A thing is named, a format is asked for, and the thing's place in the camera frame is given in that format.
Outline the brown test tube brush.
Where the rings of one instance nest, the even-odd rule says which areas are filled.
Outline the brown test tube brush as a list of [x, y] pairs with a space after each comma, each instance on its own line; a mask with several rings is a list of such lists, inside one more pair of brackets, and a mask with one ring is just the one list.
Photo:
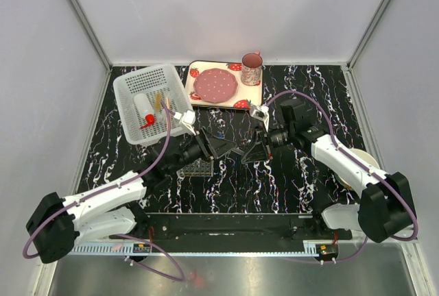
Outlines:
[[163, 96], [161, 93], [156, 93], [155, 100], [154, 100], [154, 111], [160, 112], [162, 110], [162, 100]]

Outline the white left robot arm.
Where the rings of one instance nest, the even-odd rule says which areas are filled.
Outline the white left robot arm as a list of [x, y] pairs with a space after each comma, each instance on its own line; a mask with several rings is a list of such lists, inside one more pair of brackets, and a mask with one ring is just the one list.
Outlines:
[[141, 238], [148, 222], [128, 204], [148, 197], [171, 175], [198, 159], [214, 161], [235, 148], [231, 140], [201, 129], [186, 143], [166, 135], [152, 147], [144, 169], [132, 169], [117, 179], [84, 193], [45, 195], [26, 223], [26, 259], [49, 264], [65, 257], [76, 245], [116, 234]]

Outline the clear test tube rack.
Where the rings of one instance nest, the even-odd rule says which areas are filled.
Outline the clear test tube rack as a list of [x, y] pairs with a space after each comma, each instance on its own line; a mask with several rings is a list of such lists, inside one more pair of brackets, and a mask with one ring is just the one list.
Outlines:
[[212, 177], [213, 176], [213, 162], [197, 159], [191, 164], [187, 164], [177, 171], [180, 177]]

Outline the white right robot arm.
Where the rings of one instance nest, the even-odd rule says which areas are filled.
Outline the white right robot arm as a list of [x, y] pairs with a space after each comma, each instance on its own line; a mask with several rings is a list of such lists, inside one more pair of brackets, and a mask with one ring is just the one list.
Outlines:
[[300, 100], [285, 101], [281, 111], [284, 123], [270, 129], [269, 108], [250, 105], [250, 116], [260, 124], [244, 151], [242, 163], [270, 160], [274, 149], [292, 144], [327, 166], [359, 196], [358, 203], [326, 207], [311, 222], [315, 236], [324, 239], [335, 230], [355, 230], [380, 243], [414, 224], [416, 214], [410, 184], [402, 173], [386, 173], [360, 158], [327, 128], [306, 117]]

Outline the white red-capped wash bottle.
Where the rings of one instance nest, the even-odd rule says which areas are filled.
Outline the white red-capped wash bottle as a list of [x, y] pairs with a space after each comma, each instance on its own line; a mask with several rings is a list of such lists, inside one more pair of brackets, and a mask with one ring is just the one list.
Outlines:
[[141, 130], [155, 124], [156, 119], [154, 116], [154, 110], [146, 94], [139, 93], [135, 95], [134, 106], [141, 117]]

